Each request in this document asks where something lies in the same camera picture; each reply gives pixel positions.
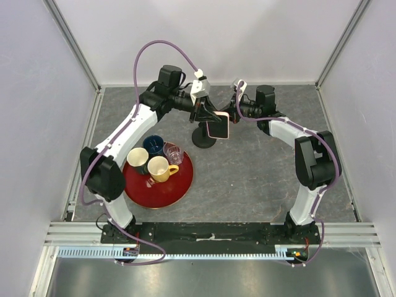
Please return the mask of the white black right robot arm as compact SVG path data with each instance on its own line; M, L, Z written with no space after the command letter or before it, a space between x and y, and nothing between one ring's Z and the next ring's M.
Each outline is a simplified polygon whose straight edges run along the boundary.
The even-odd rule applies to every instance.
M295 244L315 231L319 203L342 173L334 137L330 131L309 130L277 111L275 89L270 85L258 86L255 100L244 101L246 86L243 80L237 80L231 86L234 95L224 110L234 123L240 119L255 122L263 133L294 150L299 189L294 205L286 215L283 235L289 243Z

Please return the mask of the phone with pink case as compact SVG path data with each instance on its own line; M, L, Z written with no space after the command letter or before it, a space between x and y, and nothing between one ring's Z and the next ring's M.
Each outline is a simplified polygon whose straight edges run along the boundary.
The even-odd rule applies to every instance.
M225 111L216 111L219 121L207 122L207 134L213 139L229 139L230 115Z

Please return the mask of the black phone stand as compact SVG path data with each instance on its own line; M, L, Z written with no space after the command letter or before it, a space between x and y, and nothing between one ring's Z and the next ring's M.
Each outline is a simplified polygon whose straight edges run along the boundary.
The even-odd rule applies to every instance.
M199 123L192 132L192 143L200 149L208 149L215 145L216 139L209 137L206 123Z

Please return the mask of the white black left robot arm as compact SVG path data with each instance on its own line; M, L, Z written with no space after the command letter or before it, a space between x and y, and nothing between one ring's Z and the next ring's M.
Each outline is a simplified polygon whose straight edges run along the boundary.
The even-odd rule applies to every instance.
M210 84L202 69L194 70L191 91L181 92L181 68L164 65L158 79L137 97L137 103L124 121L95 148L84 147L80 153L81 188L95 195L103 204L109 221L116 228L114 236L130 243L136 236L134 216L123 197L126 180L120 169L137 141L173 109L190 114L198 123L220 123L221 118L209 99Z

